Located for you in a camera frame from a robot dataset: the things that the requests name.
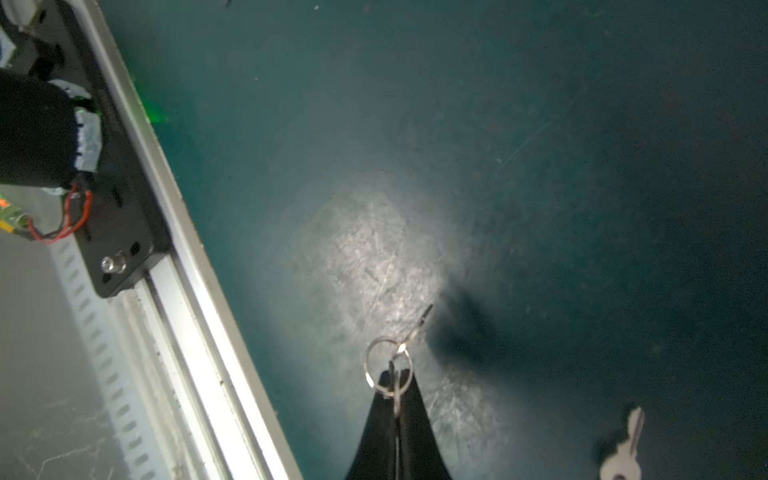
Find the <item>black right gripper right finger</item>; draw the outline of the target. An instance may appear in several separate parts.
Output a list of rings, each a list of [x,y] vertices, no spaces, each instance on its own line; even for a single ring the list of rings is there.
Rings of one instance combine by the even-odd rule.
[[[415,376],[406,388],[411,373],[404,370],[399,374],[396,390],[396,479],[451,479]]]

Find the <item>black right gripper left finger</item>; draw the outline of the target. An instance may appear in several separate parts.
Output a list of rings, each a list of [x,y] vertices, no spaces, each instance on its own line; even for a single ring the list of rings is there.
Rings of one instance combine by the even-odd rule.
[[[346,479],[398,478],[398,398],[374,395]]]

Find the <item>single key with ring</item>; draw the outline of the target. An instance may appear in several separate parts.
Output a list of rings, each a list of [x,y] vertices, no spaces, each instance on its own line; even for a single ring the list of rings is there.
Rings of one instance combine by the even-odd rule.
[[[637,460],[638,445],[645,424],[645,412],[641,407],[630,411],[626,421],[627,438],[617,444],[599,469],[600,480],[641,480],[642,468]]]

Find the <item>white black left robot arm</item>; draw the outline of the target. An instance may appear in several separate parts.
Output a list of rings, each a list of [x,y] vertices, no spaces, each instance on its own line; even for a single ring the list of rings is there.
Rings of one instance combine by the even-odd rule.
[[[98,168],[101,115],[84,87],[1,71],[1,183],[57,188]]]

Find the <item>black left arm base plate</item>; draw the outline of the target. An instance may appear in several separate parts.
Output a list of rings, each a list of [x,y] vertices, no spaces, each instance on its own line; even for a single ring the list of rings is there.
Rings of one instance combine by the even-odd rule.
[[[95,292],[113,297],[170,250],[171,237],[85,22],[64,1],[42,2],[38,21],[35,34],[63,55],[52,77],[84,87],[101,114],[103,146],[97,171],[88,179],[92,205],[75,238]]]

